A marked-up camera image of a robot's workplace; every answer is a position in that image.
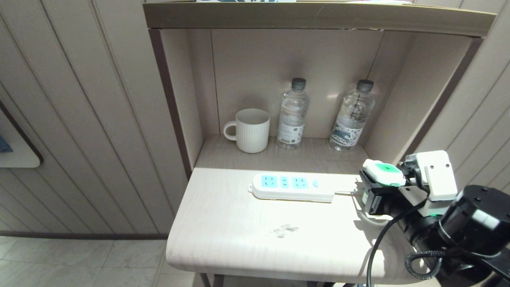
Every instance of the power strip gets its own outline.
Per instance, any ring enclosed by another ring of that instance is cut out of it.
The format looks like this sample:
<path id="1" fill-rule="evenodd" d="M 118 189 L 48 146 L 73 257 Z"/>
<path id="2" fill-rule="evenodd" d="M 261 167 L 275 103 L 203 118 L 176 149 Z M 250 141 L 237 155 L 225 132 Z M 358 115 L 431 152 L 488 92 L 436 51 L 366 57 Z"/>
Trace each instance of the power strip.
<path id="1" fill-rule="evenodd" d="M 335 196 L 335 190 L 326 182 L 305 173 L 257 174 L 248 191 L 260 199 L 331 202 Z"/>

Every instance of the shelf board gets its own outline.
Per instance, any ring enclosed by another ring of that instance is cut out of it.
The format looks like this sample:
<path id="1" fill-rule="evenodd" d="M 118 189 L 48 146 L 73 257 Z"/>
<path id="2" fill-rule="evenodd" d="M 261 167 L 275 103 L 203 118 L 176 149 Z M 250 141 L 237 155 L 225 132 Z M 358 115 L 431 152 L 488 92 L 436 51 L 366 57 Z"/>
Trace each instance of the shelf board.
<path id="1" fill-rule="evenodd" d="M 149 28 L 363 29 L 487 35 L 496 14 L 419 5 L 149 3 Z"/>
<path id="2" fill-rule="evenodd" d="M 358 174 L 367 158 L 360 146 L 351 152 L 337 152 L 329 146 L 328 139 L 322 138 L 304 138 L 299 149 L 288 151 L 278 147 L 275 137 L 270 137 L 265 150 L 248 154 L 239 150 L 235 141 L 223 135 L 210 135 L 203 143 L 195 167 Z"/>

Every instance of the bottle label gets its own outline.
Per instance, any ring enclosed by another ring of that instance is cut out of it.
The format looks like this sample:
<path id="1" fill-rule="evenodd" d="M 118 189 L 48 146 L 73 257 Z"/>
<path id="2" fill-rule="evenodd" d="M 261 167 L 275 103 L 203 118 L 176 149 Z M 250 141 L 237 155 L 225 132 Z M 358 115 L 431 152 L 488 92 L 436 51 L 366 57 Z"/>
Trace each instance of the bottle label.
<path id="1" fill-rule="evenodd" d="M 287 144 L 297 144 L 301 142 L 303 136 L 304 125 L 300 127 L 287 126 L 284 123 L 280 123 L 278 126 L 278 140 Z"/>
<path id="2" fill-rule="evenodd" d="M 344 127 L 337 121 L 335 123 L 335 128 L 333 128 L 333 132 L 331 133 L 331 139 L 339 145 L 345 147 L 353 147 L 360 139 L 361 132 L 363 132 L 363 128 L 361 129 L 350 129 Z"/>

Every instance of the black bottle cap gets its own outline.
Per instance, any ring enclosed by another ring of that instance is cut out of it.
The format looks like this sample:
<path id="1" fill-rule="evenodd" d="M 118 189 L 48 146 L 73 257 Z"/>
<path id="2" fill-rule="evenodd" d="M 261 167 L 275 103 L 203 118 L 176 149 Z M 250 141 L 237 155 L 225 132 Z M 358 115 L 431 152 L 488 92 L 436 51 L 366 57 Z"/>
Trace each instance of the black bottle cap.
<path id="1" fill-rule="evenodd" d="M 303 91 L 304 87 L 306 85 L 307 85 L 307 81 L 303 78 L 292 79 L 292 90 L 293 91 Z"/>
<path id="2" fill-rule="evenodd" d="M 370 92 L 374 86 L 374 82 L 369 80 L 359 80 L 358 85 L 356 86 L 357 90 L 363 91 L 363 92 Z"/>

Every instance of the electrical outlet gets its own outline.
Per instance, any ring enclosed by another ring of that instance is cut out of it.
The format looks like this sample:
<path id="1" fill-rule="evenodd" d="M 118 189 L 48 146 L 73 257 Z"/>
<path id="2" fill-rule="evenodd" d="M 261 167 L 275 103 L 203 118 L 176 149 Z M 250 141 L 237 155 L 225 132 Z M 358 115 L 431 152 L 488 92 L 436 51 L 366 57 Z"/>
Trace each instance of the electrical outlet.
<path id="1" fill-rule="evenodd" d="M 278 187 L 278 184 L 276 183 L 276 176 L 263 175 L 262 187 Z"/>
<path id="2" fill-rule="evenodd" d="M 290 188 L 289 178 L 286 176 L 280 176 L 280 186 L 282 188 Z"/>
<path id="3" fill-rule="evenodd" d="M 292 187 L 295 189 L 308 189 L 308 181 L 304 177 L 293 177 Z"/>

